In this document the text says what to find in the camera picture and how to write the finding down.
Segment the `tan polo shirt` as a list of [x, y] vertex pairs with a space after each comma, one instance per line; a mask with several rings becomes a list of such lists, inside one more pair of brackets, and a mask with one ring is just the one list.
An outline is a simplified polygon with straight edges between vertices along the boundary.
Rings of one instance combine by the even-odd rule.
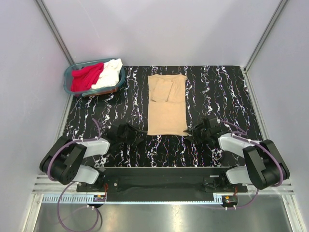
[[148, 135], [187, 135], [186, 79], [182, 74], [148, 77]]

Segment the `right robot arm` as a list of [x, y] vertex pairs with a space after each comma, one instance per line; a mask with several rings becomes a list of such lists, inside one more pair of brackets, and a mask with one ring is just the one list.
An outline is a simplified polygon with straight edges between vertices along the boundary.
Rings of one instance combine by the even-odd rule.
[[193, 144], [218, 146], [244, 158], [245, 166], [229, 168], [219, 179], [223, 191], [231, 191], [237, 184], [253, 185], [258, 190], [279, 187], [290, 178], [290, 171], [272, 140], [249, 139], [247, 132], [233, 123], [208, 116], [184, 133]]

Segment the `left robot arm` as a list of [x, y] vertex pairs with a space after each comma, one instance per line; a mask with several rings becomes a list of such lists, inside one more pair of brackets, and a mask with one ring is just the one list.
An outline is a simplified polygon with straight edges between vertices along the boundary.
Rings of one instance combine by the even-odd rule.
[[111, 154], [122, 145], [136, 148], [146, 140], [147, 132], [129, 123], [112, 125], [109, 130], [90, 139], [70, 139], [61, 136], [41, 160], [39, 169], [51, 181], [68, 185], [81, 183], [79, 191], [100, 191], [107, 186], [104, 171], [83, 164], [95, 155]]

